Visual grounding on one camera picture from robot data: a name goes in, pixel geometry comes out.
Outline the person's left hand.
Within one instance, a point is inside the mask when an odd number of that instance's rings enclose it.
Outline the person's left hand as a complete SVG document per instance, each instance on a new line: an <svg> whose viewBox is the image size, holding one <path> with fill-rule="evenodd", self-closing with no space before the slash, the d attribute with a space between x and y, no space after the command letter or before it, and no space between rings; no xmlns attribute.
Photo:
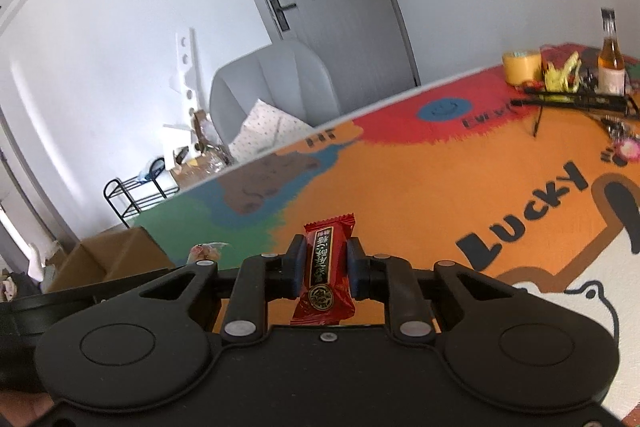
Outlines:
<svg viewBox="0 0 640 427"><path fill-rule="evenodd" d="M28 426L53 407L47 393L2 391L0 400L1 425Z"/></svg>

